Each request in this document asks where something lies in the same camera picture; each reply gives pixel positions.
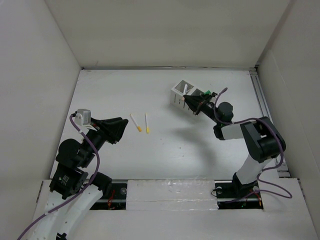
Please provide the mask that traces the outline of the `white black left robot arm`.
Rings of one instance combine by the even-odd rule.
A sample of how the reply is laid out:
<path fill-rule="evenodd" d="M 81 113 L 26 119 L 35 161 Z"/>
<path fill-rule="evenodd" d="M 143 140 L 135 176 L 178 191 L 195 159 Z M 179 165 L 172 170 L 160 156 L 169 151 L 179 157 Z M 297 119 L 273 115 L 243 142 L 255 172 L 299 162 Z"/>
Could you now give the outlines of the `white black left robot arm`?
<path fill-rule="evenodd" d="M 31 240 L 70 240 L 95 202 L 112 191 L 112 179 L 99 172 L 99 150 L 105 143 L 118 143 L 129 121 L 94 119 L 87 109 L 78 109 L 69 120 L 83 139 L 69 138 L 59 145 L 48 200 L 28 236 Z"/>

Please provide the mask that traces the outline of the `white mesh desk organizer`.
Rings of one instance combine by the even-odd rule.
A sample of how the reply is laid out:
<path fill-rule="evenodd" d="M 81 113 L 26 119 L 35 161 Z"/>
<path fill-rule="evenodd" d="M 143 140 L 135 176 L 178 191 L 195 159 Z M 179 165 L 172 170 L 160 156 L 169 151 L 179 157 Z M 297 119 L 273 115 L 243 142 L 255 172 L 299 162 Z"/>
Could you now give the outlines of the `white mesh desk organizer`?
<path fill-rule="evenodd" d="M 170 90 L 170 104 L 174 107 L 178 108 L 179 110 L 192 115 L 193 112 L 190 110 L 188 105 L 184 102 L 183 99 L 183 90 L 184 86 L 187 84 L 187 95 L 203 95 L 205 92 L 201 89 L 193 85 L 192 83 L 181 80 L 180 82 L 176 83 Z"/>

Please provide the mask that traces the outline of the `black highlighter green cap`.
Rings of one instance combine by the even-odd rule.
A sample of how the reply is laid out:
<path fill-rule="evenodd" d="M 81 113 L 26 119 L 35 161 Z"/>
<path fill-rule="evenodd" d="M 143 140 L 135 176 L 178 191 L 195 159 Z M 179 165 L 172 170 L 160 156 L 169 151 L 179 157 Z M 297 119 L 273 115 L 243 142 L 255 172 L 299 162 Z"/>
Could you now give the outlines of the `black highlighter green cap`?
<path fill-rule="evenodd" d="M 208 91 L 206 91 L 205 93 L 204 93 L 204 96 L 205 97 L 207 97 L 207 96 L 211 96 L 212 95 L 212 93 L 211 93 L 211 91 L 210 90 L 208 90 Z"/>

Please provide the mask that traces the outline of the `white pen pale yellow cap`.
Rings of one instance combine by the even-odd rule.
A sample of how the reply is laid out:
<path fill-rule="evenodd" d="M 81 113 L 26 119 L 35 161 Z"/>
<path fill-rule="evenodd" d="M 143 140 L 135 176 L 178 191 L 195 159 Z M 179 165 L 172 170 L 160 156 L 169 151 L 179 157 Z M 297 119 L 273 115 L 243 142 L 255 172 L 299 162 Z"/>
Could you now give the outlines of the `white pen pale yellow cap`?
<path fill-rule="evenodd" d="M 187 93 L 187 90 L 188 90 L 188 85 L 185 84 L 185 85 L 184 85 L 184 88 L 183 88 L 182 95 L 185 95 L 185 94 Z"/>

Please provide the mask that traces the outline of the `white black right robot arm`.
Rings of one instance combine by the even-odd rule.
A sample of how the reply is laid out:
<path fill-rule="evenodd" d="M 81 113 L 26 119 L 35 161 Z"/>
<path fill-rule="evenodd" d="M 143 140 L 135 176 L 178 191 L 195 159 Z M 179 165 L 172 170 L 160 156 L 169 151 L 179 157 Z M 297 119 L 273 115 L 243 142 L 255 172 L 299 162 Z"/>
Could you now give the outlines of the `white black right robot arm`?
<path fill-rule="evenodd" d="M 202 95 L 184 95 L 184 102 L 197 116 L 203 113 L 215 122 L 213 133 L 221 141 L 243 139 L 248 157 L 241 168 L 234 173 L 231 187 L 227 190 L 235 198 L 247 196 L 253 189 L 259 176 L 266 170 L 271 159 L 284 158 L 286 142 L 267 117 L 251 117 L 233 121 L 233 106 L 229 102 L 217 103 L 222 93 L 205 93 Z"/>

